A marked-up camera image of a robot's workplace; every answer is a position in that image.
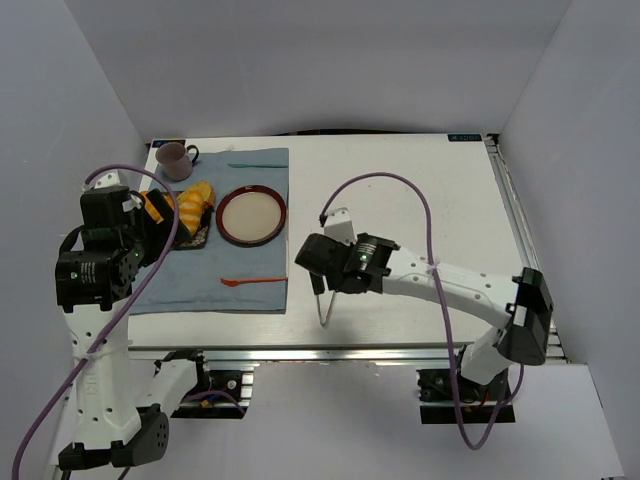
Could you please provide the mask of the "metal tongs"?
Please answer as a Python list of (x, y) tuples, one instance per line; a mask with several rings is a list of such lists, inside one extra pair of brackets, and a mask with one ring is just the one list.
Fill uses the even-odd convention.
[(330, 325), (330, 320), (332, 318), (334, 305), (336, 301), (337, 293), (335, 291), (331, 292), (331, 295), (327, 302), (323, 300), (325, 294), (315, 295), (315, 305), (316, 305), (316, 313), (319, 321), (319, 325), (323, 329), (328, 329)]

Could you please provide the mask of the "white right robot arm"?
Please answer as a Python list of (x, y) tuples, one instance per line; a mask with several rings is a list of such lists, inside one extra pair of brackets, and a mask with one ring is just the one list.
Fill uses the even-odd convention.
[(307, 237), (295, 262), (309, 272), (317, 295), (330, 290), (404, 296), (486, 322), (489, 330), (455, 360), (459, 379), (486, 386), (512, 365), (546, 361), (554, 305), (537, 269), (525, 267), (508, 277), (431, 265), (390, 239), (355, 233), (345, 208), (330, 212), (322, 232)]

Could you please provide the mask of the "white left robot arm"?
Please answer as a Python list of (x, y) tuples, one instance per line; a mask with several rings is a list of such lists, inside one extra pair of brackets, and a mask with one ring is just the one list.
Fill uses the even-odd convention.
[(177, 350), (156, 362), (148, 388), (136, 393), (129, 356), (129, 310), (150, 281), (136, 275), (144, 267), (157, 273), (169, 243), (186, 229), (163, 193), (133, 192), (114, 167), (85, 182), (80, 207), (83, 223), (63, 241), (55, 266), (77, 418), (59, 467), (139, 467), (164, 457), (170, 416), (205, 383), (203, 353)]

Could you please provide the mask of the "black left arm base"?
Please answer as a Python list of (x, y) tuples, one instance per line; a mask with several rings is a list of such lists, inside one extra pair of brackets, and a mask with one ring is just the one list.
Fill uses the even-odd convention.
[(172, 413), (176, 419), (242, 419), (248, 406), (242, 394), (244, 372), (238, 369), (211, 369), (204, 352), (196, 349), (171, 351), (154, 361), (157, 378), (170, 362), (187, 360), (194, 364), (196, 384), (186, 392), (192, 400), (182, 403)]

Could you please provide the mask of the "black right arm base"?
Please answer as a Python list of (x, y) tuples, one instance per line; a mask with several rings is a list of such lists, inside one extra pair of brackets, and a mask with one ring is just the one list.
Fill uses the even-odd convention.
[[(423, 425), (455, 425), (457, 423), (451, 379), (448, 369), (421, 369), (417, 371), (420, 419)], [(514, 408), (506, 400), (511, 394), (509, 382), (503, 374), (497, 375), (488, 385), (479, 385), (462, 377), (458, 378), (462, 419), (465, 424), (487, 424), (495, 406), (501, 400), (495, 422), (515, 423)]]

